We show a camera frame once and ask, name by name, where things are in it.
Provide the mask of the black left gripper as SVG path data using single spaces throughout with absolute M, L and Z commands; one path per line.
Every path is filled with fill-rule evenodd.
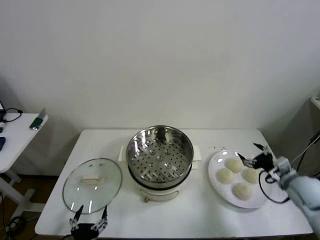
M 73 218 L 69 219 L 69 224 L 71 227 L 71 235 L 74 240 L 93 240 L 99 236 L 99 232 L 104 231 L 108 226 L 108 206 L 104 207 L 101 219 L 97 223 L 80 223 L 78 221 L 82 214 L 84 205 L 75 212 Z

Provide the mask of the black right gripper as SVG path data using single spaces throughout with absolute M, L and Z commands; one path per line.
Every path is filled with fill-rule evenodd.
M 243 165 L 252 169 L 263 169 L 266 172 L 271 171 L 275 165 L 269 147 L 260 143 L 253 143 L 253 145 L 260 150 L 260 153 L 255 158 L 248 159 L 240 153 L 237 154 Z

